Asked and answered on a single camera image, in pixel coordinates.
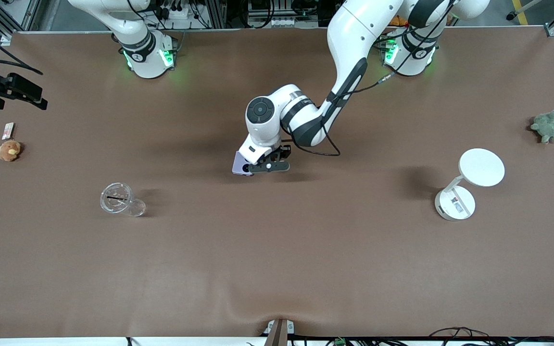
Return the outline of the green plush turtle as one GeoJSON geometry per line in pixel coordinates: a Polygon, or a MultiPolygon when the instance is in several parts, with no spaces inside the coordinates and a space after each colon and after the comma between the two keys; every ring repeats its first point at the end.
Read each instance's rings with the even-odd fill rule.
{"type": "Polygon", "coordinates": [[[541,144],[554,141],[554,110],[534,117],[529,128],[538,134],[541,144]]]}

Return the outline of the power strip with black plugs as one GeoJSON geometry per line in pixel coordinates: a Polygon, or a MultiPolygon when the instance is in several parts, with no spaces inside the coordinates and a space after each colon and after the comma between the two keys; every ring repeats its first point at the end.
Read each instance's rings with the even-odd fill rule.
{"type": "Polygon", "coordinates": [[[159,20],[184,20],[193,14],[189,0],[154,0],[159,20]]]}

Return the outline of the aluminium frame post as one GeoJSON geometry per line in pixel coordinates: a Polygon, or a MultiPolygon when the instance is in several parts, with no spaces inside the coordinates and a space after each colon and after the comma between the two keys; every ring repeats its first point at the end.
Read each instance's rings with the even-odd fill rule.
{"type": "Polygon", "coordinates": [[[227,27],[228,0],[203,0],[209,15],[211,29],[227,27]]]}

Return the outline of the white desk lamp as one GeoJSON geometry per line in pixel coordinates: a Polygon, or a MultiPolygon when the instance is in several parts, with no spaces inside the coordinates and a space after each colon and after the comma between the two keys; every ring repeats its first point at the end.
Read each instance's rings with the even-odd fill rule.
{"type": "Polygon", "coordinates": [[[462,181],[479,187],[499,184],[505,177],[505,165],[501,158],[484,148],[473,148],[459,159],[459,175],[435,196],[434,206],[445,220],[456,222],[471,217],[476,210],[476,201],[462,181]]]}

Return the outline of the brown plush bear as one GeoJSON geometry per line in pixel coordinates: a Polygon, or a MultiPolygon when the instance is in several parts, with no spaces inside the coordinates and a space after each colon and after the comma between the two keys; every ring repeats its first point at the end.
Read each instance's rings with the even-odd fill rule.
{"type": "Polygon", "coordinates": [[[5,162],[16,160],[21,151],[22,145],[20,142],[7,140],[0,145],[0,160],[5,162]]]}

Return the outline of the clear cup with slotted lid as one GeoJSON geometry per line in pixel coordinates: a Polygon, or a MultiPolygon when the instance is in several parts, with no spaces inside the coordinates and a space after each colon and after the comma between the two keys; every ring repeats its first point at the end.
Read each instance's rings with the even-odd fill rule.
{"type": "Polygon", "coordinates": [[[100,206],[109,214],[140,217],[147,212],[147,204],[134,195],[125,183],[112,183],[101,193],[100,206]]]}

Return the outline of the lilac flip phone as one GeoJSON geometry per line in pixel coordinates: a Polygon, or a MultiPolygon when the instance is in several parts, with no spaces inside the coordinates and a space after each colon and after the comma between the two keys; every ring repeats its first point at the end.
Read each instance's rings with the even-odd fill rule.
{"type": "Polygon", "coordinates": [[[236,151],[232,173],[235,175],[253,176],[253,173],[249,171],[249,164],[248,160],[246,160],[239,151],[236,151]]]}

